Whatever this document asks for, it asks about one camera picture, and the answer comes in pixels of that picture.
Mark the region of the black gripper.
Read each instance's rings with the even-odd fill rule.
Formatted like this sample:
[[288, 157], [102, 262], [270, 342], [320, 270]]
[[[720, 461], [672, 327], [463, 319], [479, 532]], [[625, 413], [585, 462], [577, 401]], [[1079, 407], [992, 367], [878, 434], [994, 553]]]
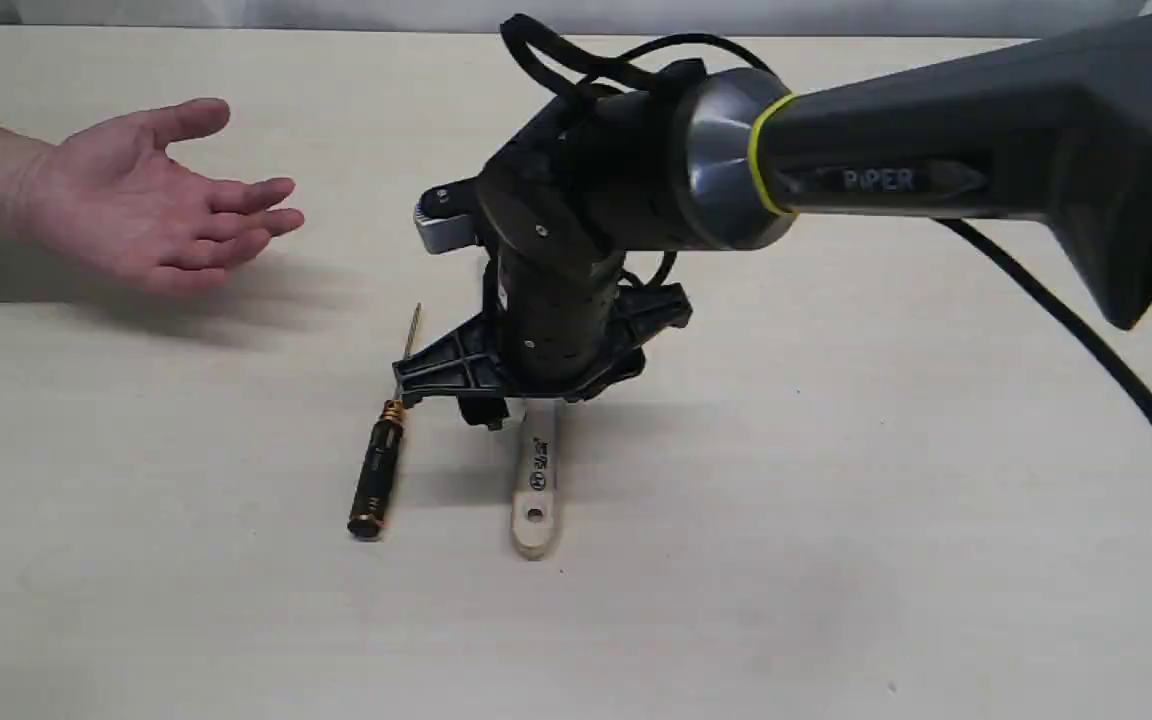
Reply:
[[483, 309], [393, 365], [402, 404], [454, 397], [471, 427], [502, 429], [513, 400], [593, 400], [646, 367], [645, 346], [682, 329], [692, 306], [669, 281], [666, 251], [643, 281], [622, 259], [585, 285], [545, 278], [538, 266], [499, 251], [483, 275]]

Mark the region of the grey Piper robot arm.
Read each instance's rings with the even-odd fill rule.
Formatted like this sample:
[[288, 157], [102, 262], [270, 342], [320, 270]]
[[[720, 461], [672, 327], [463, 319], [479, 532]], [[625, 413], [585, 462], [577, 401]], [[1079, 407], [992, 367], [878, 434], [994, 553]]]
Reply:
[[472, 179], [420, 196], [431, 253], [492, 253], [480, 314], [397, 361], [407, 406], [579, 402], [689, 323], [679, 285], [620, 283], [628, 252], [755, 251], [801, 214], [1043, 223], [1102, 318], [1152, 304], [1152, 14], [794, 94], [776, 73], [660, 70], [516, 14], [500, 37], [550, 103]]

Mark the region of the open bare human hand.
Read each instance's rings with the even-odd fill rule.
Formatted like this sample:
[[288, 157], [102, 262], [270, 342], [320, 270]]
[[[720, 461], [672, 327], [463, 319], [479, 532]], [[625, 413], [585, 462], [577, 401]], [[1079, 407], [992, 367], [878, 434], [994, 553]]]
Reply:
[[228, 103], [198, 97], [74, 132], [28, 165], [15, 233], [137, 290], [217, 288], [305, 223], [287, 204], [291, 179], [210, 179], [169, 156], [173, 143], [218, 135], [229, 120]]

